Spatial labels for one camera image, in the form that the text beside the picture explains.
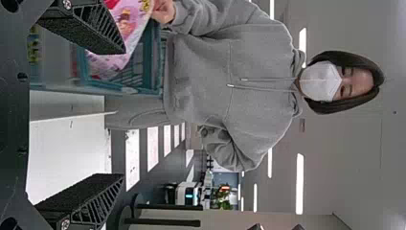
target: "colorful package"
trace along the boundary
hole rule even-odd
[[[108,81],[125,68],[135,50],[148,20],[152,14],[152,0],[104,0],[116,20],[123,37],[126,54],[98,56],[89,51],[86,56],[90,76],[93,79]]]

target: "hand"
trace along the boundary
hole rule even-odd
[[[161,24],[170,23],[176,14],[173,0],[154,0],[155,5],[152,11],[152,18]]]

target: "white face mask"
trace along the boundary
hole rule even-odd
[[[337,67],[329,61],[307,67],[299,80],[304,94],[316,102],[332,102],[341,81]]]

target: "woman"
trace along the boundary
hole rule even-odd
[[[372,100],[384,76],[372,61],[305,54],[285,26],[245,0],[156,0],[152,17],[176,33],[169,41],[164,100],[107,99],[112,128],[187,121],[201,125],[205,150],[224,168],[250,171],[299,116],[304,97],[318,114]]]

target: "ceiling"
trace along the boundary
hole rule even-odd
[[[268,0],[258,3],[269,11]],[[305,133],[295,121],[274,148],[272,179],[266,160],[246,174],[248,210],[258,183],[260,211],[295,212],[302,153],[305,213],[335,213],[352,229],[405,229],[405,12],[402,0],[276,0],[276,18],[284,13],[296,47],[307,27],[309,58],[324,50],[357,53],[377,62],[388,80],[377,99],[353,111],[317,116],[304,104]]]

